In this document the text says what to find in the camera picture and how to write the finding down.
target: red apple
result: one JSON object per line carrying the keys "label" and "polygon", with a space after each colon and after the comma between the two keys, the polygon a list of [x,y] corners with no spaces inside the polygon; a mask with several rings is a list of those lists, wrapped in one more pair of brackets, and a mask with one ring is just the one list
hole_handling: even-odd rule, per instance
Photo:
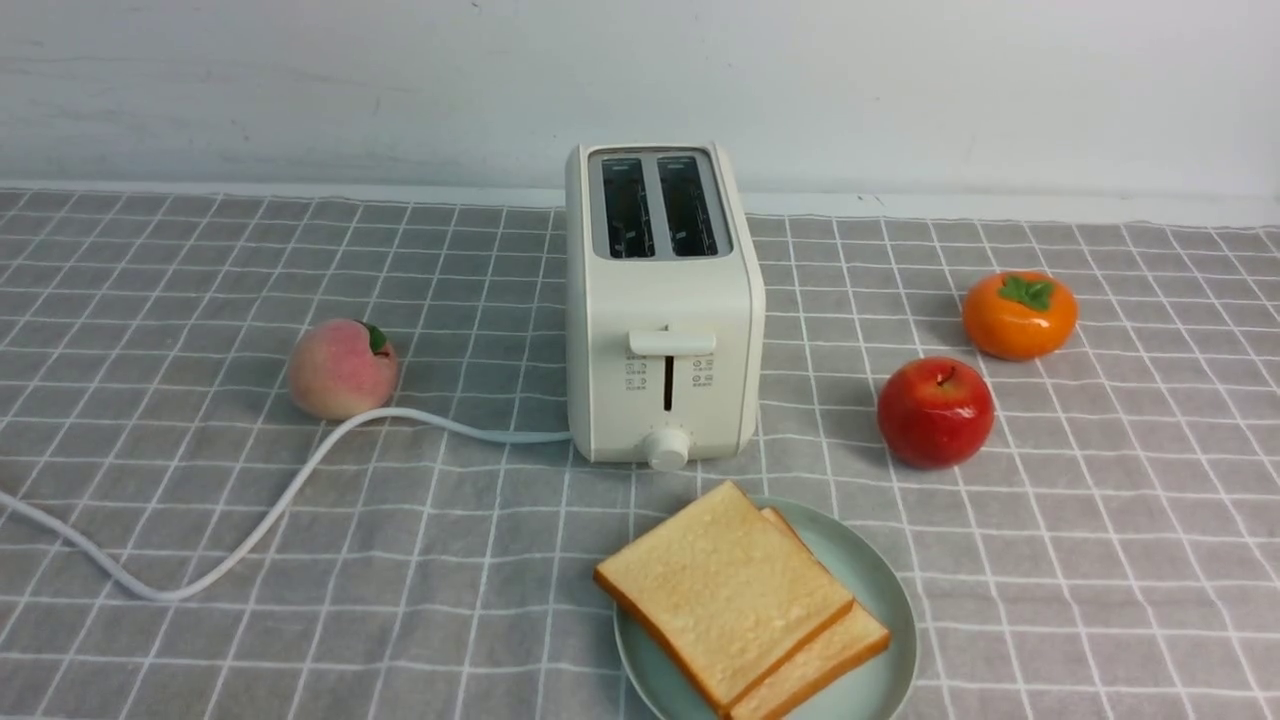
{"label": "red apple", "polygon": [[951,357],[922,357],[890,375],[876,420],[899,460],[937,470],[982,448],[996,421],[996,404],[978,370]]}

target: browning control knob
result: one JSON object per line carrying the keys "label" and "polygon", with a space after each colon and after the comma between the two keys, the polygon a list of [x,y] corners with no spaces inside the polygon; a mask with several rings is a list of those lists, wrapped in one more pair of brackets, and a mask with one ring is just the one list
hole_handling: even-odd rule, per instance
{"label": "browning control knob", "polygon": [[689,438],[680,430],[663,428],[649,433],[644,441],[644,451],[650,468],[671,473],[689,461]]}

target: toaster slot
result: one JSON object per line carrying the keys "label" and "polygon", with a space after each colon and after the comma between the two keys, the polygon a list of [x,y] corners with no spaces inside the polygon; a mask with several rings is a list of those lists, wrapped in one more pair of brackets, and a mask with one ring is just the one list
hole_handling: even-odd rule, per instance
{"label": "toaster slot", "polygon": [[671,249],[678,258],[714,258],[719,255],[708,187],[696,155],[658,158],[658,178],[667,210]]}
{"label": "toaster slot", "polygon": [[671,413],[671,396],[676,389],[676,359],[671,355],[663,357],[662,364],[662,409]]}
{"label": "toaster slot", "polygon": [[600,176],[609,232],[609,256],[653,258],[653,225],[649,219],[649,199],[640,159],[604,159],[600,161]]}

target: power cord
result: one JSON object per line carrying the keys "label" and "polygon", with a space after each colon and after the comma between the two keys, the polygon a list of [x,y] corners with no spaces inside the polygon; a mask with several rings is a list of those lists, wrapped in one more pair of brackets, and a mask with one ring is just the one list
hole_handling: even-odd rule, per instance
{"label": "power cord", "polygon": [[500,430],[481,430],[476,428],[470,428],[461,423],[456,423],[453,420],[449,420],[448,418],[433,415],[431,413],[424,413],[421,410],[410,410],[406,407],[378,407],[374,410],[369,410],[367,413],[361,413],[360,415],[356,415],[355,418],[346,420],[344,423],[334,428],[332,433],[329,433],[329,437],[326,437],[325,441],[320,443],[320,447],[316,448],[316,451],[311,455],[311,457],[307,460],[307,464],[303,465],[301,470],[298,470],[298,474],[293,477],[293,482],[289,483],[289,487],[287,487],[284,492],[280,493],[280,498],[275,501],[275,505],[271,507],[271,510],[266,514],[265,518],[262,518],[262,520],[257,524],[257,527],[253,528],[253,532],[250,533],[247,538],[244,538],[244,542],[242,542],[239,547],[237,547],[230,555],[227,556],[225,560],[223,560],[216,568],[206,573],[198,580],[191,583],[189,585],[173,591],[160,591],[147,585],[142,580],[138,580],[137,578],[131,575],[124,568],[122,568],[119,562],[108,557],[108,555],[102,552],[102,548],[93,544],[92,541],[81,534],[81,532],[77,530],[76,528],[72,528],[70,525],[63,523],[58,518],[54,518],[52,515],[49,515],[47,512],[37,507],[32,507],[31,505],[27,505],[26,502],[3,491],[0,491],[0,505],[9,507],[14,512],[22,515],[23,518],[27,518],[28,520],[33,520],[35,523],[49,528],[50,530],[63,536],[64,538],[79,546],[81,550],[88,553],[88,556],[92,557],[95,562],[101,565],[102,569],[106,570],[108,574],[110,574],[116,582],[129,588],[129,591],[132,591],[133,594],[137,594],[143,600],[150,600],[154,602],[175,602],[179,600],[186,600],[201,592],[202,589],[207,588],[209,585],[214,584],[223,575],[225,575],[232,568],[234,568],[237,562],[243,560],[244,556],[248,555],[251,550],[253,550],[253,546],[257,544],[260,539],[262,539],[262,536],[265,536],[266,532],[271,529],[271,525],[275,524],[275,521],[280,518],[284,510],[289,506],[289,502],[293,501],[293,496],[296,496],[298,491],[302,489],[302,484],[307,482],[307,478],[311,477],[311,471],[315,470],[316,465],[319,465],[321,460],[324,460],[324,456],[329,452],[329,450],[332,450],[333,446],[339,439],[342,439],[344,434],[351,432],[357,425],[380,418],[402,418],[406,420],[416,420],[419,423],[424,423],[428,425],[438,425],[447,430],[453,430],[458,434],[463,434],[476,439],[483,439],[502,445],[535,445],[544,442],[562,442],[572,437],[567,432],[516,433],[516,432],[500,432]]}

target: toaster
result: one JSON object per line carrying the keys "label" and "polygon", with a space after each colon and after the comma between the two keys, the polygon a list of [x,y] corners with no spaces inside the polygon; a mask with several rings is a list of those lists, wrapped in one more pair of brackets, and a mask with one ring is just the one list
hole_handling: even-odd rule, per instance
{"label": "toaster", "polygon": [[764,282],[726,152],[579,146],[566,165],[568,428],[591,462],[678,470],[755,432]]}

